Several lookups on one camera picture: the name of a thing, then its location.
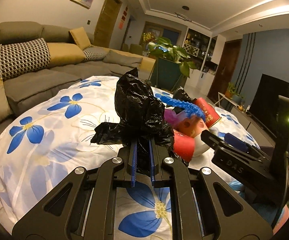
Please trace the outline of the black plastic bag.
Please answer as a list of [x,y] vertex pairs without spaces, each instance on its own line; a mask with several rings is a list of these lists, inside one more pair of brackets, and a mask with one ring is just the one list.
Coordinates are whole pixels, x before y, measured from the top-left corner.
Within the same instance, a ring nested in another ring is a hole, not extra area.
[[189,165],[174,152],[174,132],[164,120],[164,104],[154,96],[150,85],[138,77],[132,69],[117,81],[115,92],[115,111],[120,122],[102,122],[95,128],[91,142],[98,145],[122,144],[133,142],[138,145],[136,172],[150,175],[149,141],[168,150],[169,156]]

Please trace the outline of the dark wooden door right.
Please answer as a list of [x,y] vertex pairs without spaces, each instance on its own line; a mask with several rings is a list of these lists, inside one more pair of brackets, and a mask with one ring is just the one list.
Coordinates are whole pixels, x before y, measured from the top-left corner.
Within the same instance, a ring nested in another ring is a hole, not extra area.
[[225,94],[236,68],[242,39],[225,42],[223,53],[217,67],[207,97],[213,103],[218,101],[218,93]]

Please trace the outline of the black flat television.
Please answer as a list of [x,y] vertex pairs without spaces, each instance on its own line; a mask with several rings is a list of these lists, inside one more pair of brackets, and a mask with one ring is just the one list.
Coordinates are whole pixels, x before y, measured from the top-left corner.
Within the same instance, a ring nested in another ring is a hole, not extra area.
[[273,139],[277,137],[280,95],[289,98],[289,83],[263,74],[249,109],[251,116]]

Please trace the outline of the green potted plant teal pot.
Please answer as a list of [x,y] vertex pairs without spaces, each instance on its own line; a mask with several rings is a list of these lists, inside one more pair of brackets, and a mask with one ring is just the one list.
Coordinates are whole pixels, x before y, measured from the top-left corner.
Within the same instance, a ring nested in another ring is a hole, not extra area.
[[149,55],[156,58],[150,73],[151,86],[169,92],[183,87],[190,70],[196,69],[194,61],[181,46],[175,46],[166,37],[158,37],[148,44]]

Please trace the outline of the small potted plant blue pot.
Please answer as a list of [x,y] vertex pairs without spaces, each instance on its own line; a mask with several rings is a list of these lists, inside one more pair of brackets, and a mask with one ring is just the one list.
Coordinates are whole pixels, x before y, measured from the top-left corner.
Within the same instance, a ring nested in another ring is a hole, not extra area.
[[235,93],[232,95],[232,101],[235,102],[238,105],[241,105],[244,101],[244,96],[238,93]]

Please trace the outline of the orange white paper cup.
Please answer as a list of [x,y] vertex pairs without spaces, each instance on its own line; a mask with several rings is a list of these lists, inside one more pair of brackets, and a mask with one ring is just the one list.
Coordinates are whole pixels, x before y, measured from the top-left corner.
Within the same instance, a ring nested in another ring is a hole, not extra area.
[[197,116],[193,116],[190,119],[185,118],[176,126],[175,130],[195,140],[193,157],[198,157],[209,149],[209,146],[201,139],[201,133],[203,131],[208,131],[205,122],[201,118],[198,118]]

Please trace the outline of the floral white blue tablecloth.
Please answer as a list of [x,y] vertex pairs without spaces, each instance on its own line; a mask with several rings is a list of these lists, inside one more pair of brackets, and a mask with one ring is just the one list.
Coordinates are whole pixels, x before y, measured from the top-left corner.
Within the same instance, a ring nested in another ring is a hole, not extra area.
[[[95,127],[119,122],[117,77],[91,76],[12,121],[0,134],[0,223],[18,220],[76,167],[99,167],[119,145],[91,143]],[[118,189],[115,239],[171,239],[169,189],[138,175],[133,189]]]

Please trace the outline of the houndstooth cushion near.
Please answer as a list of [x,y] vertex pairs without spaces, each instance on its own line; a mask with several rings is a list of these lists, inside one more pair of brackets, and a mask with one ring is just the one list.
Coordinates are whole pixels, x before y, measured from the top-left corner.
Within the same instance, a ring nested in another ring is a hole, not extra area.
[[0,66],[3,81],[40,71],[50,64],[50,52],[44,38],[2,45]]

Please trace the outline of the yellow upright cushion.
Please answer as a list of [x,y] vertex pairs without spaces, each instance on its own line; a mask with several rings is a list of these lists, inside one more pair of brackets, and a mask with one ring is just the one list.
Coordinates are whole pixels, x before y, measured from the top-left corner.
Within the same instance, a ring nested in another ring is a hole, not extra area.
[[76,45],[81,49],[85,50],[91,46],[89,37],[83,27],[69,30],[70,35],[74,39]]

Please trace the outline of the display cabinet with bottles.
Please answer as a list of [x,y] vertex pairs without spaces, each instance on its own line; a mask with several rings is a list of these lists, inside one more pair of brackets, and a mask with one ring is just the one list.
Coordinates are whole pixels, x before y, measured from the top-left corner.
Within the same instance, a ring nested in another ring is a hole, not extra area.
[[210,38],[193,29],[189,29],[183,48],[190,55],[196,69],[204,73],[215,74],[218,65],[211,61],[217,37]]

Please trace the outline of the white side table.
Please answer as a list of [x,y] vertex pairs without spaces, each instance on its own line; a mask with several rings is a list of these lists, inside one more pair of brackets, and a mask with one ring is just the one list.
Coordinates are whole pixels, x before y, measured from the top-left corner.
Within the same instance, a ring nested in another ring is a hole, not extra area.
[[234,107],[239,107],[239,104],[237,104],[236,102],[234,102],[232,99],[226,97],[223,93],[218,92],[218,100],[214,103],[215,106],[218,106],[220,108],[220,102],[222,100],[226,100],[227,102],[229,102],[230,104],[232,104]]

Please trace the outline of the houndstooth cushion far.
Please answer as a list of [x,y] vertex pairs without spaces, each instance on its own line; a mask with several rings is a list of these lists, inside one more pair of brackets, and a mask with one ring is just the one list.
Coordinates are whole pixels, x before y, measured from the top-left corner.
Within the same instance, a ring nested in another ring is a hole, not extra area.
[[108,54],[109,49],[101,47],[89,47],[84,51],[84,62],[89,61],[102,61]]

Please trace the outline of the grey tv cabinet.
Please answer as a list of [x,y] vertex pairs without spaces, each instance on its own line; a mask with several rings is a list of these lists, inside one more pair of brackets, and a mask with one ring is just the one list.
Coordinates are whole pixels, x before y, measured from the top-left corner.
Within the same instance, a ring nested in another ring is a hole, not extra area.
[[274,140],[255,122],[250,116],[232,107],[231,113],[238,119],[239,123],[252,135],[259,146],[275,147]]

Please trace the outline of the grey sectional sofa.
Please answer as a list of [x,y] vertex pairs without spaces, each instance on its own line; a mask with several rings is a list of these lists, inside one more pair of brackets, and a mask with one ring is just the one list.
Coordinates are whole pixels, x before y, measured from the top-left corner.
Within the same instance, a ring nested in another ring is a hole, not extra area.
[[[0,23],[0,49],[2,45],[44,38],[46,43],[72,43],[68,28],[43,25],[37,22]],[[137,68],[139,76],[147,79],[154,60],[136,54],[109,49],[102,61],[81,62],[65,66],[44,68],[3,81],[0,66],[0,133],[18,116],[32,107],[54,97],[77,81],[90,76],[121,76]]]

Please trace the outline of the wooden door left wall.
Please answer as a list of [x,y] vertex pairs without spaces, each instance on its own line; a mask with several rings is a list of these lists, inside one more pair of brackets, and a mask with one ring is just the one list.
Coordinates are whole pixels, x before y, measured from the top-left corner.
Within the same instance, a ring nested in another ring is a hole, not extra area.
[[93,45],[109,47],[117,16],[122,5],[121,0],[105,0],[94,31]]

